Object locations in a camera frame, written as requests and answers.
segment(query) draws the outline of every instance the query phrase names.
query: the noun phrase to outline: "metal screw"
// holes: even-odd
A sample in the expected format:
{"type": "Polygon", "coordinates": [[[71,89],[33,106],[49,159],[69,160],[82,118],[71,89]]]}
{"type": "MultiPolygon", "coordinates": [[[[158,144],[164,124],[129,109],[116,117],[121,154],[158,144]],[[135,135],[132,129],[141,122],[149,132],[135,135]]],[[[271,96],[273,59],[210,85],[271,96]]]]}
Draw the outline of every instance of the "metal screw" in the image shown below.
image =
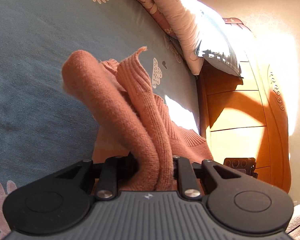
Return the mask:
{"type": "Polygon", "coordinates": [[[112,192],[110,190],[99,190],[97,192],[97,196],[99,198],[110,198],[113,196],[112,192]]]}
{"type": "Polygon", "coordinates": [[[187,197],[199,197],[200,194],[201,194],[201,193],[200,193],[199,190],[193,189],[193,188],[187,189],[187,190],[185,191],[185,195],[186,195],[187,197]]]}

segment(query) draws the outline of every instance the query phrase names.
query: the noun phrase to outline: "wall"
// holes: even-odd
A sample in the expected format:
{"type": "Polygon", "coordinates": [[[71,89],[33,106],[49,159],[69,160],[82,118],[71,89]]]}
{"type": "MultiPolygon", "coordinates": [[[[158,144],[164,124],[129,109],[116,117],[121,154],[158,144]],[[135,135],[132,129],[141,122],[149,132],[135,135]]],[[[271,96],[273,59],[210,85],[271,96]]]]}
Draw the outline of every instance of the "wall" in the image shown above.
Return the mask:
{"type": "Polygon", "coordinates": [[[222,17],[241,19],[276,71],[289,119],[290,196],[300,204],[300,0],[200,1],[222,17]]]}

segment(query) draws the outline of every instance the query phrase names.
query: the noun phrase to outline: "mattress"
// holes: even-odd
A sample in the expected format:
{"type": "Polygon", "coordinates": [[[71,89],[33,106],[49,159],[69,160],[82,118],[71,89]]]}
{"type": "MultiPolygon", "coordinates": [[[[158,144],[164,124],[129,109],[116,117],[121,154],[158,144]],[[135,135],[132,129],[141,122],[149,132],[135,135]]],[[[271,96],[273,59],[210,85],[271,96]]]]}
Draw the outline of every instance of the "mattress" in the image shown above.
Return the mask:
{"type": "MultiPolygon", "coordinates": [[[[62,90],[71,52],[120,61],[141,46],[149,76],[155,62],[162,72],[153,90],[173,120],[186,126],[187,112],[195,122],[195,77],[136,0],[0,0],[0,197],[91,157],[98,123],[62,90]]],[[[0,237],[6,231],[0,223],[0,237]]]]}

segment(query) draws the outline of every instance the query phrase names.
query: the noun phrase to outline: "gray ridged panel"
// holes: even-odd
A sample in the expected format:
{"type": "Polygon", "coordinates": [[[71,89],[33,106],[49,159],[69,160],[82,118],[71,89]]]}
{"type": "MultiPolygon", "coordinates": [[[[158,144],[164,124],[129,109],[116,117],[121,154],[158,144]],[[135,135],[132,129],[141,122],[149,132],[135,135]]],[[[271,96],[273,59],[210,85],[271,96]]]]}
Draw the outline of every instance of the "gray ridged panel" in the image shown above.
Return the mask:
{"type": "Polygon", "coordinates": [[[66,232],[54,236],[26,236],[12,232],[5,238],[41,239],[291,240],[284,233],[260,238],[228,232],[210,219],[200,203],[182,200],[177,192],[122,192],[113,201],[98,202],[87,219],[66,232]]]}

